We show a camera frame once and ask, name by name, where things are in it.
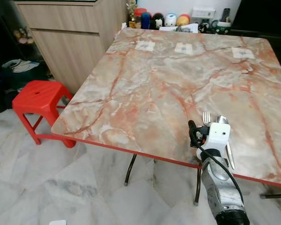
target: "green mug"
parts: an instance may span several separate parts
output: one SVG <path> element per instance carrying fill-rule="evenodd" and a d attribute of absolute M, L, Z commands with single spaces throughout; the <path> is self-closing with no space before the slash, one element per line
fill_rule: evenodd
<path fill-rule="evenodd" d="M 213 28 L 217 34 L 228 34 L 231 29 L 231 23 L 213 20 L 211 23 L 211 28 Z"/>

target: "red lid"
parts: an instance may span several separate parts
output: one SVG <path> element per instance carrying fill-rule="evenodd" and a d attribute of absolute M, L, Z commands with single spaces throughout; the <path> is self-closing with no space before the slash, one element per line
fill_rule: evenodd
<path fill-rule="evenodd" d="M 134 11 L 134 14 L 136 16 L 141 16 L 141 14 L 145 13 L 147 11 L 147 9 L 145 8 L 136 8 Z"/>

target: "electrical outlet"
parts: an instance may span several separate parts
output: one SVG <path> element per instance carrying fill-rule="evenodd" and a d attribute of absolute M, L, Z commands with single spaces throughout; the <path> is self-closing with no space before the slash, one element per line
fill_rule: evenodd
<path fill-rule="evenodd" d="M 194 7 L 192 10 L 192 17 L 194 18 L 206 18 L 211 19 L 214 17 L 214 8 L 197 8 Z"/>

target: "marble table top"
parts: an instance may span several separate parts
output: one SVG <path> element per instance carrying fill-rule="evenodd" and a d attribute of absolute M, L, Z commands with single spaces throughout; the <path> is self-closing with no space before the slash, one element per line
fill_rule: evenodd
<path fill-rule="evenodd" d="M 52 132 L 198 167 L 187 122 L 203 111 L 229 119 L 235 176 L 281 187 L 281 66 L 265 39 L 124 29 Z"/>

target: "marble pattern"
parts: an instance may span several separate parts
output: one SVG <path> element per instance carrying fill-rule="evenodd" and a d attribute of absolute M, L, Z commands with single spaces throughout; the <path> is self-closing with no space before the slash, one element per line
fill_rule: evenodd
<path fill-rule="evenodd" d="M 28 115 L 29 120 L 37 116 Z M 50 132 L 42 121 L 38 131 Z M 35 145 L 12 110 L 0 114 L 0 225 L 215 225 L 202 188 L 193 205 L 196 170 L 104 147 L 42 140 Z M 281 200 L 261 200 L 273 187 L 237 179 L 251 224 L 281 225 Z"/>
<path fill-rule="evenodd" d="M 174 51 L 181 42 L 193 55 Z M 197 167 L 187 122 L 201 125 L 203 111 L 229 119 L 234 174 L 281 186 L 281 67 L 265 39 L 124 29 L 52 132 Z"/>

